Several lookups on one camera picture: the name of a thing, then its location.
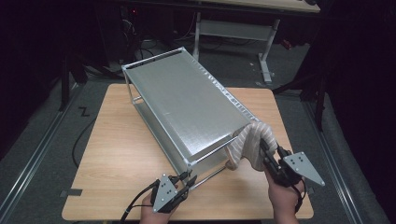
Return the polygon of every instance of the hand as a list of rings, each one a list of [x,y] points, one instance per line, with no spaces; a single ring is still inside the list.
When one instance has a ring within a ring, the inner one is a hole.
[[[257,171],[264,170],[264,153],[260,149],[260,139],[264,139],[270,152],[275,152],[277,142],[271,131],[271,127],[263,122],[252,121],[235,140],[225,148],[228,161],[225,166],[230,170],[238,168],[242,158],[250,161],[251,167]]]
[[[264,172],[268,180],[268,197],[274,208],[274,220],[276,224],[298,223],[295,216],[295,205],[298,200],[296,191],[292,187],[285,188],[276,184],[266,168]],[[300,192],[303,192],[303,181],[300,181],[295,187]]]
[[[141,212],[140,212],[140,224],[166,224],[168,223],[171,216],[175,213],[176,208],[174,208],[171,213],[154,213],[152,211],[151,204],[151,193],[143,199]]]

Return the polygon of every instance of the white cloth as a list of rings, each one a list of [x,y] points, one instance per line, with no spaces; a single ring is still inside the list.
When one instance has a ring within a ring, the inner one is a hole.
[[[275,153],[277,142],[271,127],[263,122],[252,121],[237,135],[236,139],[225,148],[229,159],[225,166],[230,170],[235,170],[238,168],[241,159],[247,158],[253,169],[263,171],[264,153],[260,149],[261,139],[264,139],[267,143],[270,152]]]

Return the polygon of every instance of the right hand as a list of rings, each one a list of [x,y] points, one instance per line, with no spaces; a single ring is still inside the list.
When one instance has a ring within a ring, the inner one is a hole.
[[[229,159],[225,166],[230,170],[235,170],[241,159],[247,158],[253,169],[263,171],[264,153],[260,148],[261,139],[267,143],[270,152],[275,152],[277,142],[271,127],[264,122],[251,121],[225,148]]]
[[[268,180],[268,197],[274,208],[274,220],[276,224],[298,223],[295,216],[295,205],[298,201],[296,191],[292,187],[285,188],[275,183],[266,168],[264,168],[264,172]],[[303,181],[300,181],[295,187],[300,192],[303,192]]]

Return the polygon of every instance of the cable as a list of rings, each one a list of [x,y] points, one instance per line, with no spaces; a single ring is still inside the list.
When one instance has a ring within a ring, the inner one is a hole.
[[[141,50],[148,52],[149,54],[151,54],[152,57],[154,57],[154,54],[150,50],[148,49],[141,49]]]
[[[301,181],[303,181],[304,184],[304,196],[301,196],[301,192],[294,185],[291,185],[291,187],[296,191],[298,196],[297,204],[294,209],[295,213],[297,213],[300,210],[300,207],[303,204],[303,199],[305,198],[305,194],[306,194],[305,181],[303,179],[301,179]]]
[[[105,75],[105,74],[103,74],[101,72],[94,71],[91,68],[86,67],[86,66],[84,66],[84,71],[87,74],[90,74],[90,75],[93,75],[93,76],[97,76],[97,77],[107,77],[107,78],[110,78],[110,79],[124,79],[123,76],[119,76],[119,75],[122,74],[122,70],[117,70],[117,71],[113,72],[114,75],[115,75],[114,77],[110,77],[110,76],[107,76],[107,75]]]
[[[84,130],[82,130],[82,132],[79,134],[75,144],[73,145],[72,159],[73,159],[73,163],[76,165],[77,168],[78,168],[78,163],[77,163],[76,156],[75,156],[77,143],[78,143],[79,139],[81,138],[81,136],[87,131],[87,129],[96,121],[96,119],[97,118],[94,118],[93,120],[91,120],[91,122],[84,128]]]
[[[191,28],[192,28],[192,26],[194,25],[195,15],[196,15],[196,12],[194,12],[194,14],[192,15],[192,20],[191,20],[190,28],[189,28],[189,30],[187,31],[187,33],[184,34],[181,38],[175,39],[176,41],[185,39],[186,36],[190,33]]]
[[[119,78],[118,74],[120,74],[122,72],[121,70],[111,72],[104,66],[99,65],[99,64],[95,63],[94,61],[91,61],[90,59],[83,57],[82,55],[75,53],[75,56],[83,65],[88,65],[88,66],[94,68],[95,70],[97,70],[101,74],[103,74],[104,76],[112,77],[112,78]]]
[[[192,36],[186,37],[186,38],[184,38],[184,39],[179,39],[178,41],[174,40],[173,43],[174,43],[174,44],[177,44],[178,46],[191,46],[191,45],[193,45],[193,44],[195,43],[193,40],[192,40],[192,41],[189,41],[190,43],[188,43],[188,44],[182,44],[182,43],[178,43],[178,42],[186,41],[186,40],[189,40],[189,39],[191,39],[191,38],[193,38],[193,37],[194,37],[194,36],[192,35]]]
[[[220,42],[217,46],[215,46],[214,48],[206,48],[206,47],[204,47],[202,44],[200,44],[199,46],[200,46],[200,48],[202,48],[202,49],[218,49],[219,47],[221,47],[222,46],[222,44],[223,44],[223,42]]]
[[[143,50],[139,49],[139,52],[140,52],[140,60],[143,60]]]
[[[232,41],[230,38],[224,38],[223,41],[227,44],[232,44],[232,45],[236,45],[236,46],[246,46],[246,45],[252,45],[256,42],[258,42],[258,40],[252,40],[252,39],[240,39],[240,40],[244,40],[245,42],[243,43],[237,43],[235,41]]]
[[[146,193],[149,189],[154,188],[156,185],[160,184],[160,180],[156,180],[154,181],[152,184],[150,184],[148,187],[146,187],[145,189],[143,189],[142,191],[140,191],[140,193],[138,193],[136,195],[136,197],[134,197],[134,199],[132,200],[132,202],[129,204],[129,206],[125,209],[124,214],[122,215],[122,218],[120,219],[120,224],[125,222],[125,219],[128,217],[129,213],[131,212],[132,208],[137,207],[138,205],[134,206],[134,203],[137,201],[137,199],[140,198],[140,196],[142,196],[144,193]]]
[[[154,49],[155,47],[157,47],[157,45],[158,45],[158,40],[156,40],[156,39],[146,39],[146,40],[143,40],[142,41],[142,43],[141,43],[141,45],[143,44],[143,43],[148,43],[148,42],[154,42],[154,45],[153,46],[150,46],[150,47],[144,47],[144,49]]]

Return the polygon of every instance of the aluminum box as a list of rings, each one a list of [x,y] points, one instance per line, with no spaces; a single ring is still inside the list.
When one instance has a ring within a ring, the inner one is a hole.
[[[184,48],[122,70],[132,103],[179,175],[189,171],[203,182],[221,171],[223,147],[256,119]]]

